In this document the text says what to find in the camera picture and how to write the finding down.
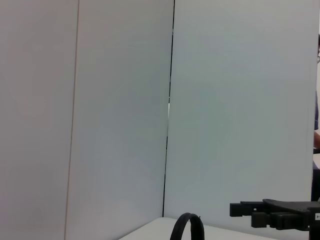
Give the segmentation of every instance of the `person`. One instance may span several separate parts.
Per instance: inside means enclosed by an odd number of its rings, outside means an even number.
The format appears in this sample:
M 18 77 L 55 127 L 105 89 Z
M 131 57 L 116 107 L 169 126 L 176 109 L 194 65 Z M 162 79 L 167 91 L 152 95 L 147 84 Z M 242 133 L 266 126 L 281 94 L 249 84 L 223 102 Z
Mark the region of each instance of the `person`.
M 318 37 L 318 55 L 320 53 L 320 34 Z M 318 109 L 318 96 L 315 91 L 315 114 L 314 114 L 314 132 L 313 132 L 313 147 L 320 149 L 320 135 L 316 132 L 319 129 L 319 109 Z M 318 201 L 320 199 L 320 172 L 319 168 L 313 161 L 313 177 L 311 187 L 311 201 Z
M 318 55 L 319 53 L 320 53 L 320 34 L 318 38 Z M 313 133 L 313 147 L 316 149 L 320 149 L 320 135 L 316 132 L 316 130 L 319 129 L 318 120 L 319 120 L 319 109 L 318 109 L 318 96 L 316 91 L 315 92 L 314 133 Z

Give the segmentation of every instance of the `table surface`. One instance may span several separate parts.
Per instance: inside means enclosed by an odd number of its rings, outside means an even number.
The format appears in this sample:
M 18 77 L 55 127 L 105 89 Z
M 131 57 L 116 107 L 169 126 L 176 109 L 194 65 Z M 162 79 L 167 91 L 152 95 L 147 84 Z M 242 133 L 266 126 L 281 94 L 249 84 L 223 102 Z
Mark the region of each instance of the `table surface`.
M 176 219 L 160 217 L 121 240 L 170 240 L 171 232 L 176 223 Z M 212 240 L 272 240 L 262 236 L 245 234 L 237 231 L 225 230 L 222 228 L 204 226 L 205 239 Z M 182 240 L 190 240 L 190 222 L 185 226 Z

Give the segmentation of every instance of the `dark vertical edge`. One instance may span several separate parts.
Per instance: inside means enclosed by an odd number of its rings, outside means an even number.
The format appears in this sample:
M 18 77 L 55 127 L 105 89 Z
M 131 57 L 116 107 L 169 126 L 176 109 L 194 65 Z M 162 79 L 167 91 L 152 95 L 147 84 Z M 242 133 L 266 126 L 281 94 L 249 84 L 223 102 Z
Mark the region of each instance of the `dark vertical edge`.
M 169 104 L 170 104 L 170 93 L 171 93 L 172 56 L 173 56 L 173 49 L 174 49 L 175 8 L 176 8 L 176 0 L 173 0 L 171 60 L 170 60 L 170 82 L 169 82 L 169 100 L 168 100 Z M 169 132 L 169 123 L 168 123 L 167 129 L 166 129 L 166 148 L 165 148 L 165 166 L 164 166 L 162 217 L 165 216 L 166 173 L 167 173 L 167 157 L 168 157 L 168 132 Z
M 77 16 L 76 16 L 76 35 L 75 35 L 75 54 L 74 54 L 74 80 L 73 80 L 73 100 L 72 100 L 72 120 L 71 120 L 71 137 L 70 137 L 70 154 L 68 166 L 68 180 L 66 187 L 66 201 L 65 201 L 65 217 L 64 217 L 64 240 L 67 238 L 67 218 L 68 218 L 68 203 L 69 203 L 69 188 L 70 188 L 70 168 L 71 168 L 71 150 L 73 143 L 74 132 L 74 117 L 75 117 L 75 95 L 76 95 L 76 81 L 77 81 L 77 59 L 78 59 L 78 35 L 79 35 L 79 10 L 80 0 L 77 1 Z

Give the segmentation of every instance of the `gray wall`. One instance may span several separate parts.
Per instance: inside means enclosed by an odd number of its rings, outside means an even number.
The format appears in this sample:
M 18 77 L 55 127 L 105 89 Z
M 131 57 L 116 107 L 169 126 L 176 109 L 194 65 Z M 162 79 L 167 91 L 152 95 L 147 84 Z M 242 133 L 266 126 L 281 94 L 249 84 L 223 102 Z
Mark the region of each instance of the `gray wall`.
M 161 217 L 172 0 L 80 0 L 67 240 Z
M 76 0 L 0 2 L 0 239 L 62 240 Z
M 229 203 L 308 201 L 317 0 L 176 0 L 165 217 L 279 239 Z

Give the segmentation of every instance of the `white wall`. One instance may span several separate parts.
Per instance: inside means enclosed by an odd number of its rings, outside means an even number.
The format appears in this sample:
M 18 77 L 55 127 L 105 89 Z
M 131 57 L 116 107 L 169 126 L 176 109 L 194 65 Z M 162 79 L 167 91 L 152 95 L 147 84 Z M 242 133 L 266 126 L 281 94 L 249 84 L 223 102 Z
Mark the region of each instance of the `white wall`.
M 81 0 L 66 240 L 161 217 L 172 0 Z
M 229 203 L 310 200 L 318 23 L 317 0 L 176 1 L 165 217 L 307 239 Z
M 76 0 L 0 2 L 0 239 L 64 239 Z

